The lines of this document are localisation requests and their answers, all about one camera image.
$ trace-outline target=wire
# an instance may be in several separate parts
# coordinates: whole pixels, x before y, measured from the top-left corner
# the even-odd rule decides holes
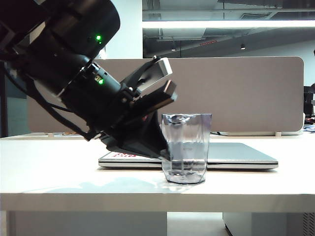
[[[15,79],[10,75],[10,73],[5,69],[4,66],[1,67],[1,69],[3,70],[3,72],[5,73],[5,75],[7,76],[7,78],[9,79],[9,81],[14,84],[15,87],[17,87],[21,92],[25,93],[27,96],[33,98],[33,96],[28,92],[26,91],[24,88],[22,88],[16,81]],[[61,107],[61,106],[58,106],[58,105],[55,105],[53,103],[50,103],[50,102],[47,102],[51,107],[53,108],[56,108],[56,109],[59,109],[59,110],[62,110],[62,111],[65,111],[65,112],[73,112],[67,108],[64,108],[64,107]]]
[[[55,118],[61,124],[67,126],[70,129],[72,129],[74,132],[82,135],[88,141],[95,137],[96,133],[94,133],[94,132],[85,133],[77,125],[75,125],[71,121],[69,121],[66,118],[64,118],[63,116],[61,116],[58,112],[56,112],[56,110],[53,109],[48,104],[48,102],[45,100],[45,98],[37,90],[37,88],[36,88],[36,86],[34,84],[34,81],[31,78],[27,81],[27,88],[28,88],[28,91],[30,91],[32,93],[33,98],[36,100],[36,102],[38,102],[38,104],[42,108],[44,108],[53,118]]]

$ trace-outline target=fluorescent light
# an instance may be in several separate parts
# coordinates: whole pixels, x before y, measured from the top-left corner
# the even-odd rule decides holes
[[[315,21],[143,21],[146,29],[178,28],[215,28],[215,29],[250,29],[250,28],[315,27]]]

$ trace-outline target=wall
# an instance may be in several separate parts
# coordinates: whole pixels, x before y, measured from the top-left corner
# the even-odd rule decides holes
[[[142,58],[142,0],[112,0],[121,20],[115,36],[106,45],[108,59]]]
[[[226,57],[256,57],[256,56],[299,56],[304,61],[304,85],[315,83],[315,40],[292,43],[278,47],[265,48],[255,51],[240,51]]]

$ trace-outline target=ceiling duct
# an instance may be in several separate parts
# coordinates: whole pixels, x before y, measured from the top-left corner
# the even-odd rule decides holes
[[[268,7],[282,7],[284,0],[218,0],[218,2]]]
[[[241,16],[242,20],[259,20],[268,17],[270,14],[249,14],[245,13]]]

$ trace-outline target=silver laptop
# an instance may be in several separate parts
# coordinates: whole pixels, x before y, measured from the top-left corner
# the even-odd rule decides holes
[[[161,161],[143,156],[110,152],[98,160],[108,168],[161,168]],[[242,143],[210,143],[208,169],[268,170],[278,161]]]

